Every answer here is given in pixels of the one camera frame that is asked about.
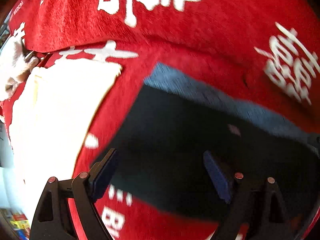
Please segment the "black and grey pants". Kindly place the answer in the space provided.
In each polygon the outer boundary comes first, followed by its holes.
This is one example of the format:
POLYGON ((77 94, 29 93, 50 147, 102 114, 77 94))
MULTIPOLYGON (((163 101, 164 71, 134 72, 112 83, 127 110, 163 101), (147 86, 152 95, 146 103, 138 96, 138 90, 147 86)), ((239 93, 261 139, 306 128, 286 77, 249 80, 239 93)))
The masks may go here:
POLYGON ((290 217, 319 199, 319 157, 308 133, 264 107, 236 100, 157 64, 108 148, 99 180, 160 210, 217 220, 233 196, 232 176, 273 177, 290 217))

